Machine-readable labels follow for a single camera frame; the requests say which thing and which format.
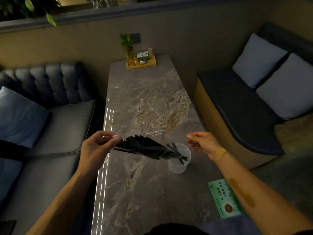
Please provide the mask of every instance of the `wooden bench base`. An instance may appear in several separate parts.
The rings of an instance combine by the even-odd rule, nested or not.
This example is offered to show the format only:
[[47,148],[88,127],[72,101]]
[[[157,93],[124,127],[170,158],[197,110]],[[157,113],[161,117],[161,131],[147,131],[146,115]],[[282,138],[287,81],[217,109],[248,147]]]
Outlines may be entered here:
[[217,138],[221,146],[228,150],[246,168],[251,169],[260,166],[276,157],[254,153],[233,138],[199,79],[194,100],[208,130]]

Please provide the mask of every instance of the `tufted sofa backrest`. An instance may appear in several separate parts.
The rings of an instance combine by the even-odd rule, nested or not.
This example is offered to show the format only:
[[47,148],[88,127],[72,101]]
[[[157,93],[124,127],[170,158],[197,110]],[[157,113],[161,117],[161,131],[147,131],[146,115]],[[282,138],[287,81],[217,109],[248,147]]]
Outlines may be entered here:
[[2,81],[10,82],[9,85],[14,85],[13,90],[46,108],[96,100],[99,97],[81,62],[5,69],[0,72],[0,85]]

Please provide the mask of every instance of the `hand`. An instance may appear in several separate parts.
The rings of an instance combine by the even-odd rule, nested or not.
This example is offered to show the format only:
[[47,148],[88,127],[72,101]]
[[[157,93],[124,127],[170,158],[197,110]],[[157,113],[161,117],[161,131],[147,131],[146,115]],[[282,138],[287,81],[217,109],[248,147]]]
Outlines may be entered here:
[[97,131],[86,139],[81,146],[77,172],[89,175],[93,180],[103,165],[106,155],[121,141],[120,137],[114,138],[115,135],[116,133],[110,131]]
[[195,132],[187,135],[189,146],[197,153],[205,153],[211,160],[214,160],[214,154],[221,145],[217,142],[213,134],[209,132]]

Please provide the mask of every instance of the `bundle of black straws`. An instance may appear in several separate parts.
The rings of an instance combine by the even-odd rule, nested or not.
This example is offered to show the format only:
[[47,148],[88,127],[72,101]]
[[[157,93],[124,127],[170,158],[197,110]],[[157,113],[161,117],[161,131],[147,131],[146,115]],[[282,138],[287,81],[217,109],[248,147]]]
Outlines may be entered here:
[[159,160],[176,158],[184,164],[187,161],[187,157],[180,154],[177,150],[175,143],[172,145],[167,144],[169,148],[159,144],[151,138],[135,135],[121,140],[119,144],[116,145],[114,150],[122,151],[126,153],[144,155],[146,157]]

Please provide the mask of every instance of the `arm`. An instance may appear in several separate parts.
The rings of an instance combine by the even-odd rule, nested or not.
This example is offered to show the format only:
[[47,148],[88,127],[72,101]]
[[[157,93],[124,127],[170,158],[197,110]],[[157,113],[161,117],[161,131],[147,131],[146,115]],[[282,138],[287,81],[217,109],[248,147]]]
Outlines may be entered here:
[[83,142],[77,171],[26,235],[68,234],[106,155],[120,141],[114,135],[98,131]]
[[206,153],[217,164],[262,234],[292,235],[313,229],[313,224],[308,218],[242,166],[230,153],[225,153],[218,160],[215,155],[221,146],[211,133],[196,132],[187,137],[187,142],[192,143],[190,147],[193,147],[194,151]]

